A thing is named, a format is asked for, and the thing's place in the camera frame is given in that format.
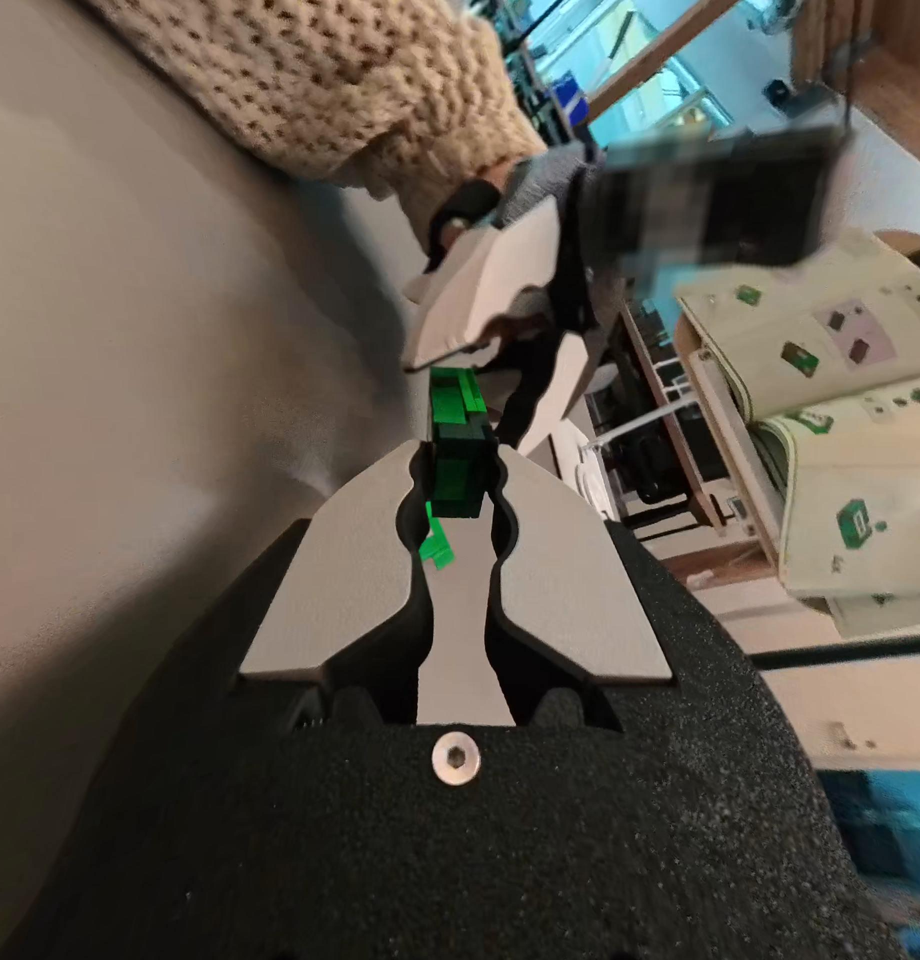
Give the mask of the person's left forearm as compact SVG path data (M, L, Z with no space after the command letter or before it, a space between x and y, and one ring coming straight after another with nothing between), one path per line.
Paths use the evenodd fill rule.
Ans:
M546 145L491 25L440 1L86 2L239 146L394 196L423 231L454 190Z

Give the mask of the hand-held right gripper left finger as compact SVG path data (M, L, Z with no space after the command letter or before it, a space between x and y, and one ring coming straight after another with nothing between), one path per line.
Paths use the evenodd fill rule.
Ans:
M388 724L415 724L434 613L420 547L430 532L430 450L408 440L311 519L239 671L327 701L366 690Z

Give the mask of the dark green lego assembly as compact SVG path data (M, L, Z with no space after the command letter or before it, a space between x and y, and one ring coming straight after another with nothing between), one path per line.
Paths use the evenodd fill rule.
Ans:
M479 517L496 448L489 416L472 413L463 423L433 425L432 517Z

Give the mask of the white book stand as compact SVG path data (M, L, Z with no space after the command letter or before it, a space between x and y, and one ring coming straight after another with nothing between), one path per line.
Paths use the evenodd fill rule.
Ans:
M718 514L712 497L706 492L701 473L677 417L681 410L697 407L745 510L740 524L746 530L746 539L741 546L753 556L753 572L741 575L739 581L771 577L778 579L783 499L769 481L766 469L732 400L726 379L710 351L698 343L682 338L678 339L675 351L686 377L682 395L674 401L661 403L647 414L589 441L579 448L579 456L581 459L590 459L611 442L627 439L646 426L661 423L690 487L690 503L699 510L699 520L707 522L718 536L723 536L726 523Z

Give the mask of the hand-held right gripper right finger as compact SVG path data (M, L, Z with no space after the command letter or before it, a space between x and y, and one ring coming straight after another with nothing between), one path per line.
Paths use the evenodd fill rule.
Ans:
M672 669L607 523L513 447L495 463L486 654L514 725L564 690L581 724L618 728L607 692L668 688Z

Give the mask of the lego instruction booklet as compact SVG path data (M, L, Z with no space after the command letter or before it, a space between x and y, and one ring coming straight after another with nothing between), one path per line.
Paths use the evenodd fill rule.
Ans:
M920 635L920 265L849 229L675 298L782 497L778 582L847 641Z

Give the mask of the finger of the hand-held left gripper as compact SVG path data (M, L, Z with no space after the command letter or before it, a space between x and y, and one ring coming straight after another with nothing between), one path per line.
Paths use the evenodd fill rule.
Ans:
M402 368L416 373L498 339L498 333L489 332L490 325L509 314L519 295L553 279L560 234L553 197L502 229L486 224L465 231L436 270L403 286L416 310L401 354Z
M520 377L503 407L497 440L527 456L573 407L589 354L583 337L573 331L514 346L519 349L514 366Z

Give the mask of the bright green lego piece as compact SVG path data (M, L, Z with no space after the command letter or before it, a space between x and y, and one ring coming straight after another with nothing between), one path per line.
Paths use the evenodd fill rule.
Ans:
M425 502L428 519L428 535L419 547L418 555L423 562L430 562L436 570L443 570L455 560L442 520L434 514L430 501Z

